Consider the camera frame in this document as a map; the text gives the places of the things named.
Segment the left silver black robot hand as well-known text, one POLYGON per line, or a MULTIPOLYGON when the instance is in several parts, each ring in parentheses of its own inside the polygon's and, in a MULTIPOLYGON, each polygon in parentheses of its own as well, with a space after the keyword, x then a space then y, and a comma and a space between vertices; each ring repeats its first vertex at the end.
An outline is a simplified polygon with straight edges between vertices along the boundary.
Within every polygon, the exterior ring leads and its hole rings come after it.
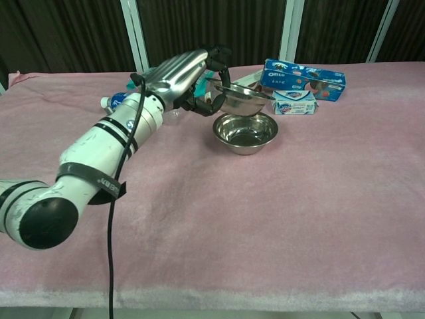
POLYGON ((204 71, 211 70, 218 73, 222 86, 229 88, 230 73, 221 58, 231 54, 226 46, 205 45, 162 62, 148 75, 132 73, 130 78, 136 86, 145 90, 147 96, 157 97, 165 112, 183 108, 211 116, 222 108, 226 94, 219 94, 208 104, 195 98, 195 85, 204 71))

